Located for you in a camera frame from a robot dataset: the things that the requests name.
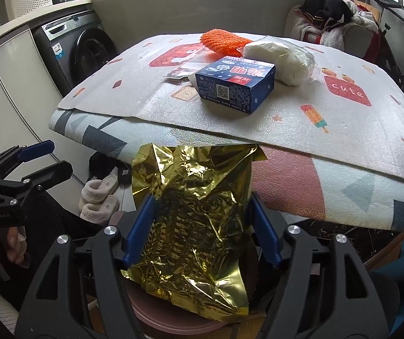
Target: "countertop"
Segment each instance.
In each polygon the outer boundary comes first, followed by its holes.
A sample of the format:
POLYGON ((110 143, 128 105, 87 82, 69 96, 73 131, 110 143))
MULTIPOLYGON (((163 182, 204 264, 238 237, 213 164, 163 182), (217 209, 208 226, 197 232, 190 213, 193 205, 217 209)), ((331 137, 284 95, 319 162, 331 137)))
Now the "countertop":
POLYGON ((10 32, 36 18, 39 18, 40 16, 44 16, 44 15, 47 15, 47 14, 50 14, 52 12, 56 12, 59 10, 67 9, 69 7, 86 5, 91 2, 92 2, 91 0, 74 0, 74 1, 69 1, 66 3, 59 3, 56 5, 39 7, 38 9, 35 9, 27 14, 24 14, 24 15, 20 16, 19 18, 16 18, 14 20, 9 21, 6 24, 1 25, 0 26, 0 37, 2 37, 3 35, 7 34, 8 32, 10 32))

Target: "blue gripper pad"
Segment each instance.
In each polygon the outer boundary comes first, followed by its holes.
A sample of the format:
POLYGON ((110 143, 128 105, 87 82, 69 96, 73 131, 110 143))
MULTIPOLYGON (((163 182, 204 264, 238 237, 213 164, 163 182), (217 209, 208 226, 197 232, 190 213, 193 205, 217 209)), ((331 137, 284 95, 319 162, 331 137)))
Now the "blue gripper pad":
POLYGON ((260 243, 260 247, 262 248, 263 255, 265 256, 266 261, 277 268, 282 263, 279 238, 255 195, 252 195, 251 197, 250 210, 252 225, 260 243))
POLYGON ((43 157, 54 151, 54 143, 51 140, 45 140, 41 143, 28 146, 20 150, 16 157, 20 162, 28 162, 32 159, 43 157))
POLYGON ((139 260, 142 248, 155 219, 156 205, 156 199, 152 195, 142 202, 139 215, 124 242, 126 253, 123 257, 123 263, 128 268, 139 260))

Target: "qr code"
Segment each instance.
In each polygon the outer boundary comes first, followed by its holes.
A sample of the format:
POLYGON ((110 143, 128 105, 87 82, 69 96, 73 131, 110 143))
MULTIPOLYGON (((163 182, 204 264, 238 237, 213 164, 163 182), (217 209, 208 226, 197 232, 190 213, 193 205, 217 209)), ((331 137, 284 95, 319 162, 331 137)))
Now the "qr code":
POLYGON ((230 90, 229 87, 224 85, 216 84, 216 97, 230 101, 230 90))

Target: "crumpled gold packaging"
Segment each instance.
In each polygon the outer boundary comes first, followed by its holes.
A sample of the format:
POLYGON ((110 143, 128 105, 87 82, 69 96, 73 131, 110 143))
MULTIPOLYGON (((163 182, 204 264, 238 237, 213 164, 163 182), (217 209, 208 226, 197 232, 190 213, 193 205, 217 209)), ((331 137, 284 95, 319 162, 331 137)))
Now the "crumpled gold packaging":
POLYGON ((247 316, 238 259, 250 239, 252 161, 265 159, 255 144, 142 146, 133 161, 133 195, 138 206, 150 192, 158 211, 138 263, 123 275, 212 320, 247 316))

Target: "washing machine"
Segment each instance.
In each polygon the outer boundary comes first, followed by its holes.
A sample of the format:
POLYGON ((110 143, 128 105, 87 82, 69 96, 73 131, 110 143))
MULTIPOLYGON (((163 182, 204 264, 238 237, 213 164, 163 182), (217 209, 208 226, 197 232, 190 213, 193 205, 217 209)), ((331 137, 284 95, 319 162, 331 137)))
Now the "washing machine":
POLYGON ((63 97, 118 54, 93 10, 50 21, 32 35, 63 97))

